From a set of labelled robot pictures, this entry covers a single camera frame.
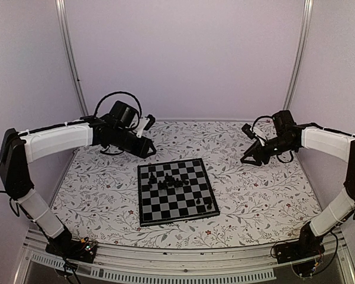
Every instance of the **floral tablecloth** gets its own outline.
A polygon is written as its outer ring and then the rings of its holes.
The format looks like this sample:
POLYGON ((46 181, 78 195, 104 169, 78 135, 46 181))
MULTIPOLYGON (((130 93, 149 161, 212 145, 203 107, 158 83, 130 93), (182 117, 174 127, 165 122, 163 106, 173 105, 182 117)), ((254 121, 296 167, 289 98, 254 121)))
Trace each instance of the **floral tablecloth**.
MULTIPOLYGON (((157 122, 145 135, 157 154, 140 159, 128 153, 109 157, 100 147, 82 147, 52 206, 75 237, 101 243, 196 249, 237 247, 295 238, 320 212, 298 161, 241 164, 252 141, 242 122, 157 122), (137 166, 201 157, 221 214, 194 221, 141 228, 137 166)), ((257 125, 273 137, 273 124, 257 125)))

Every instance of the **vertical metal post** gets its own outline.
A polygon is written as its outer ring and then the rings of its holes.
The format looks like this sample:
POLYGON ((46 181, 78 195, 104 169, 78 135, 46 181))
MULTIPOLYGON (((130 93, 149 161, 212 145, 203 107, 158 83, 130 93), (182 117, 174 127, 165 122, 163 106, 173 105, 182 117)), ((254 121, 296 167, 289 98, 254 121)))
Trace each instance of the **vertical metal post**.
POLYGON ((308 33, 309 33, 312 7, 313 7, 313 0, 305 0, 304 13, 302 16, 301 32, 300 32, 299 44, 296 53, 295 65, 293 66, 291 80, 289 81, 288 92, 285 97, 283 109, 289 109, 291 107, 293 95, 295 93, 297 80, 301 68, 301 62, 304 56, 306 40, 308 38, 308 33))
POLYGON ((83 96, 82 86, 80 85, 75 59, 73 57, 71 38, 69 33, 69 27, 67 24, 67 14, 66 14, 66 7, 64 5, 64 0, 56 0, 56 5, 57 5, 57 14, 59 19, 60 31, 62 33, 62 39, 64 43, 64 49, 66 50, 66 56, 69 62, 70 73, 75 87, 76 96, 78 98, 80 111, 82 112, 83 116, 87 116, 89 115, 89 113, 83 96))

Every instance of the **white wall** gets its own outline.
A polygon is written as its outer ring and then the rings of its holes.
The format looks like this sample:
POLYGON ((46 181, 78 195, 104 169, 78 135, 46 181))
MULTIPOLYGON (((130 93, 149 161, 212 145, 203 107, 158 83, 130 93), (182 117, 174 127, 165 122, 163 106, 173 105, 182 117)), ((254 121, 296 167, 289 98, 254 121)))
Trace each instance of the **white wall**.
MULTIPOLYGON (((7 128, 32 129, 79 116, 54 1, 0 1, 0 146, 7 128)), ((69 155, 30 166, 35 188, 48 201, 69 155)), ((27 228, 28 221, 18 219, 0 194, 0 283, 12 281, 27 228)))
MULTIPOLYGON (((297 122, 355 133, 355 1, 315 1, 309 38, 291 108, 297 122)), ((323 208, 339 193, 347 165, 300 151, 323 208)), ((355 265, 355 221, 342 226, 355 265)))
POLYGON ((291 0, 66 1, 89 111, 123 90, 157 119, 272 114, 287 92, 303 8, 291 0))

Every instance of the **perforated metal strip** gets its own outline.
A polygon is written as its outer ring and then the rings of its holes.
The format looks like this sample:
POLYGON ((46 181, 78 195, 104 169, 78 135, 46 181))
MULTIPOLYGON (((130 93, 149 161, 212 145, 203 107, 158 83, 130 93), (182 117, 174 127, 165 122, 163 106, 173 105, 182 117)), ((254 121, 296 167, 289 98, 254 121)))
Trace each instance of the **perforated metal strip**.
MULTIPOLYGON (((63 270, 64 261, 57 257, 32 252, 32 261, 45 266, 63 270)), ((255 272, 238 273, 231 275, 215 276, 159 276, 142 275, 135 273, 117 272, 110 269, 91 267, 90 271, 76 273, 82 276, 107 280, 109 282, 124 284, 236 284, 236 283, 259 283, 276 279, 273 269, 258 270, 255 272)))

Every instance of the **chessboard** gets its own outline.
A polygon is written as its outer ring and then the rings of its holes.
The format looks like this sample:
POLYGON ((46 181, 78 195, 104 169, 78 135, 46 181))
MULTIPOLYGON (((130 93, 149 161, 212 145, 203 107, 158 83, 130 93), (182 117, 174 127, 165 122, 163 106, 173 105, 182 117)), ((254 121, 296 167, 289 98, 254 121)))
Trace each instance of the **chessboard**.
POLYGON ((138 166, 138 197, 141 227, 220 214, 202 159, 138 166))

